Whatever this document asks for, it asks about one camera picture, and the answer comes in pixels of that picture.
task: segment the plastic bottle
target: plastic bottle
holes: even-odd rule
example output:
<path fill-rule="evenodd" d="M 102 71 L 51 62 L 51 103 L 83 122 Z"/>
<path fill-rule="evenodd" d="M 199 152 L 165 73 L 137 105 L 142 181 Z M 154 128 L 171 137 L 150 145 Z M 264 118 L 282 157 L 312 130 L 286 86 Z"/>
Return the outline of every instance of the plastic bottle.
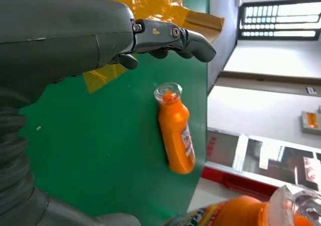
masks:
<path fill-rule="evenodd" d="M 171 170 L 187 174 L 194 168 L 195 155 L 189 129 L 189 110 L 182 103 L 182 87 L 173 82 L 158 86 L 154 97 L 159 102 L 158 121 Z"/>
<path fill-rule="evenodd" d="M 288 187 L 283 186 L 277 189 L 269 202 L 241 196 L 172 218 L 164 226 L 319 225 L 321 205 L 318 200 L 320 198 L 319 194 L 312 190 L 292 194 Z"/>

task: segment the green table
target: green table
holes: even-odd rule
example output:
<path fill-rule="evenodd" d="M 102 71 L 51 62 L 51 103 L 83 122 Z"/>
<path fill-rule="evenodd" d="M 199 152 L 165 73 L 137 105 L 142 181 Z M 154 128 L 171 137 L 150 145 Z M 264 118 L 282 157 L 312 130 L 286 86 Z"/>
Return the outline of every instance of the green table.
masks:
<path fill-rule="evenodd" d="M 184 4 L 206 12 L 208 1 Z M 22 110 L 36 185 L 89 215 L 129 212 L 143 226 L 185 213 L 206 157 L 207 64 L 173 52 L 137 58 L 138 69 L 93 94 L 83 76 L 67 78 Z M 197 164 L 189 175 L 168 168 L 158 126 L 153 92 L 170 81 L 182 86 L 190 112 Z"/>

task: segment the window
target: window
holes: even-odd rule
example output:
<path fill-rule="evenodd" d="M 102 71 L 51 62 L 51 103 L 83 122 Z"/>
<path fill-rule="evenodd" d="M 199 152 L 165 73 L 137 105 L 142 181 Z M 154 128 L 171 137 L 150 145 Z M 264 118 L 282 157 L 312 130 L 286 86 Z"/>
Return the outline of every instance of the window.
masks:
<path fill-rule="evenodd" d="M 245 4 L 240 9 L 239 39 L 318 40 L 321 2 Z"/>

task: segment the floor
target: floor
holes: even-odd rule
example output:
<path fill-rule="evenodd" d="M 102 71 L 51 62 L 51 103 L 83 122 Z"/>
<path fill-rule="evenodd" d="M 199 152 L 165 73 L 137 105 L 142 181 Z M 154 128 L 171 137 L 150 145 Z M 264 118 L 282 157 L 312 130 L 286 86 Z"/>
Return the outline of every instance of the floor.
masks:
<path fill-rule="evenodd" d="M 213 43 L 217 55 L 208 64 L 208 90 L 217 80 L 235 45 L 238 9 L 235 6 L 235 0 L 210 0 L 210 13 L 224 17 L 225 23 L 221 34 Z"/>
<path fill-rule="evenodd" d="M 195 210 L 203 206 L 226 201 L 241 194 L 227 190 L 221 184 L 200 178 L 188 211 Z"/>

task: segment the screw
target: screw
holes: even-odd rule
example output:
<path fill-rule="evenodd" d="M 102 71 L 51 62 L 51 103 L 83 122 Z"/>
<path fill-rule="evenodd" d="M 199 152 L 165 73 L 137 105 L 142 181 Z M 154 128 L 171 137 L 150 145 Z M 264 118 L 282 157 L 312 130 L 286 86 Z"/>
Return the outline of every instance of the screw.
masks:
<path fill-rule="evenodd" d="M 179 38 L 180 35 L 180 32 L 179 32 L 179 29 L 178 29 L 177 27 L 173 27 L 170 31 L 170 34 L 173 38 Z"/>
<path fill-rule="evenodd" d="M 141 32 L 141 31 L 143 30 L 143 27 L 141 24 L 139 24 L 139 23 L 133 24 L 132 25 L 132 30 L 135 33 L 139 33 L 139 32 Z"/>

